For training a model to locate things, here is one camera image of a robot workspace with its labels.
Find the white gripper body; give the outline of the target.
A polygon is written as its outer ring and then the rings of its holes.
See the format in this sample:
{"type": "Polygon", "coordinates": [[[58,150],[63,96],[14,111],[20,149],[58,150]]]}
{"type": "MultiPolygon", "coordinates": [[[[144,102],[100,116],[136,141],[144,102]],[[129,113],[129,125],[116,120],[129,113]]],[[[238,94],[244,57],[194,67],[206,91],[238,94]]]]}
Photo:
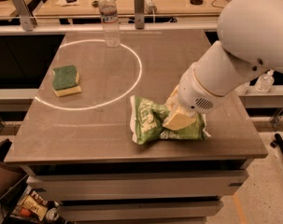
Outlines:
{"type": "Polygon", "coordinates": [[[178,102],[189,110],[210,113],[226,101],[207,91],[195,75],[195,63],[182,75],[177,87],[178,102]]]}

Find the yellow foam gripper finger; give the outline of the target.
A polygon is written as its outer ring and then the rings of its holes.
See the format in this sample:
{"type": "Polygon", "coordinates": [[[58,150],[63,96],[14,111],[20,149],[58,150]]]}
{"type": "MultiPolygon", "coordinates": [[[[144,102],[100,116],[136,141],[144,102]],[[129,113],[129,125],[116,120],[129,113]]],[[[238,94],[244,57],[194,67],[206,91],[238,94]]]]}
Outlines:
{"type": "Polygon", "coordinates": [[[170,96],[168,97],[165,105],[167,107],[175,107],[178,106],[178,87],[175,87],[172,91],[172,93],[170,94],[170,96]]]}
{"type": "Polygon", "coordinates": [[[172,131],[181,130],[196,121],[196,112],[182,105],[174,107],[163,121],[163,127],[172,131]]]}

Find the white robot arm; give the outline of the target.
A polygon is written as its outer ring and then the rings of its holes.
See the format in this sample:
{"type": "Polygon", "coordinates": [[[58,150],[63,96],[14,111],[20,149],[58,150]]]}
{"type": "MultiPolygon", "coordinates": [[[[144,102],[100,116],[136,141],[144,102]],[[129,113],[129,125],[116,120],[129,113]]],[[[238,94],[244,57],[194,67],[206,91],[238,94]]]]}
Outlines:
{"type": "Polygon", "coordinates": [[[232,0],[216,41],[182,75],[166,104],[163,127],[181,130],[224,102],[235,88],[272,69],[283,74],[283,0],[232,0]]]}

